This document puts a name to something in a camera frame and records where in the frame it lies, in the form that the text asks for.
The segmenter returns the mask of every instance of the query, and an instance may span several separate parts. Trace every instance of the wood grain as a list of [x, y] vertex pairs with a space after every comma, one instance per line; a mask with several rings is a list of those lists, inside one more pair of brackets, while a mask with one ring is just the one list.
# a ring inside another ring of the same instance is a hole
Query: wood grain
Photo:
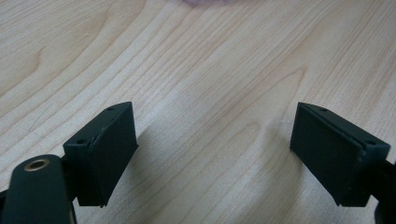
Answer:
[[[0, 189], [98, 112], [140, 148], [80, 223], [374, 223], [290, 152], [297, 102], [396, 145], [396, 1], [0, 2]], [[395, 150], [389, 160], [396, 159]]]

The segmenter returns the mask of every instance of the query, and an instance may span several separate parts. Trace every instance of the black rectangular block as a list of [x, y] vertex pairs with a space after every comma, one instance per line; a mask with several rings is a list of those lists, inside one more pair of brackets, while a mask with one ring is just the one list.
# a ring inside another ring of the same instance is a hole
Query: black rectangular block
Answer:
[[368, 181], [390, 146], [332, 111], [299, 103], [290, 149], [337, 204], [365, 206]]
[[113, 105], [64, 143], [80, 205], [107, 205], [138, 148], [132, 103]]

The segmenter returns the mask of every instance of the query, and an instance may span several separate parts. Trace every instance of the screw hole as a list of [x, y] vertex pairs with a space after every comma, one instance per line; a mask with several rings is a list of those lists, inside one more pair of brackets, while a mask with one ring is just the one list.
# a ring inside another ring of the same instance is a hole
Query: screw hole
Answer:
[[373, 140], [366, 140], [366, 143], [369, 144], [369, 145], [372, 145], [372, 146], [376, 145], [376, 142], [373, 141]]
[[36, 161], [31, 161], [24, 167], [24, 170], [27, 172], [37, 171], [37, 170], [43, 169], [49, 163], [50, 163], [50, 161], [47, 159], [39, 159]]
[[84, 144], [87, 142], [87, 139], [79, 139], [77, 140], [77, 144]]

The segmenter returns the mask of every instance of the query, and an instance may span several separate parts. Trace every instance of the black plastic part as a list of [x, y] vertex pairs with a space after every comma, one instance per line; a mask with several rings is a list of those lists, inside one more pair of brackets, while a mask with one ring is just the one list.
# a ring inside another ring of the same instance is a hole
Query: black plastic part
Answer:
[[337, 205], [365, 206], [390, 146], [326, 108], [299, 103], [290, 148]]
[[0, 223], [3, 217], [4, 205], [6, 204], [7, 191], [0, 192]]
[[396, 223], [396, 166], [386, 161], [371, 183], [371, 192], [378, 199], [375, 223]]
[[60, 158], [38, 156], [14, 169], [2, 223], [75, 223], [72, 206]]
[[64, 143], [78, 203], [102, 206], [138, 148], [132, 103], [113, 105]]

